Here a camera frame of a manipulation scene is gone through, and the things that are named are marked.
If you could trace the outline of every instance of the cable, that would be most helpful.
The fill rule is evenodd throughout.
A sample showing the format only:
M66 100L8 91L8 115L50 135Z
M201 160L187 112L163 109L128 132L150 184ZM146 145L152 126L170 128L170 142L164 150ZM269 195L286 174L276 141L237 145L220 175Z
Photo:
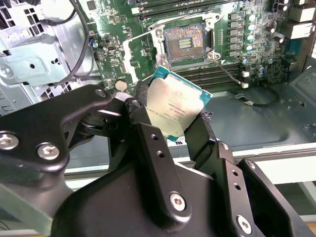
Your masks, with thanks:
M75 74L76 72L79 70L79 68L81 67L84 57L85 57L85 53L89 47L89 28L88 28L88 24L85 21L85 18L82 14L82 12L79 10L78 6L76 5L74 0L69 0L70 3L73 5L74 10L76 11L82 25L83 25L83 29L84 29L84 33L85 33L85 39L83 42L83 47L79 56L79 59L76 63L76 65L74 66L74 68L70 71L70 73L64 78L62 79L60 82L56 83L56 85L62 85L66 82L68 82Z
M8 228L8 230L10 230L10 228L3 222L3 221L0 221L2 224L4 224L5 225L5 227L7 227Z
M76 10L74 9L73 12L70 14L70 16L65 20L53 21L53 20L49 20L49 19L44 19L44 20L40 20L39 22L44 23L48 26L58 26L58 25L62 25L62 24L65 24L65 23L71 21L73 19L73 17L75 16L75 14L76 14Z
M93 69L94 69L93 48L90 47L90 50L91 50L91 58L92 58L90 71L86 75L83 75L83 76L81 76L81 75L79 75L79 76L74 75L75 78L86 78L86 77L90 76L91 73L93 72Z
M265 85L265 84L263 84L262 86L264 88L266 88L271 94L276 96L276 98L273 101L271 101L267 104L257 104L257 103L254 103L254 102L248 100L244 94L237 94L234 92L234 94L236 94L235 99L242 100L247 105L254 106L254 107L260 107L260 108L269 107L271 105L274 105L275 103L277 103L280 100L280 95L275 90L273 90L271 87L269 87L268 85Z

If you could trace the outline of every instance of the silver screw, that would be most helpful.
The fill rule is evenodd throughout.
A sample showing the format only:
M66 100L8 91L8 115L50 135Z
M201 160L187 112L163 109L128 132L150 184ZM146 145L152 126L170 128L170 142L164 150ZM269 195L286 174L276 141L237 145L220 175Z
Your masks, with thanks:
M4 67L1 68L1 72L3 74L9 75L11 73L11 69L6 67L6 66L4 66Z
M306 123L303 125L303 128L305 129L310 129L311 128L311 125L309 123Z
M40 145L38 156L47 160L56 159L59 156L59 149L51 143Z
M225 148L225 150L229 150L229 147L224 142L222 142L222 146Z
M3 133L0 134L0 149L12 150L19 145L19 139L13 134Z
M251 234L252 229L250 223L243 217L243 216L237 216L237 222L239 224L239 227L246 233Z
M253 168L253 169L256 168L255 164L252 161L247 160L247 163L251 166L251 168Z
M174 209L176 209L177 211L183 211L186 208L186 202L179 194L171 194L170 201Z
M312 81L311 78L305 78L305 83L310 83Z
M105 94L104 91L101 90L101 89L96 89L96 90L95 90L95 93L96 93L97 95L101 96L101 97L106 97L106 94Z
M161 30L161 29L156 30L156 34L157 34L157 35L161 36L161 35L162 35L162 33L163 33L163 32L162 32L162 30Z
M92 43L92 47L97 48L98 46L99 46L99 44L97 42Z

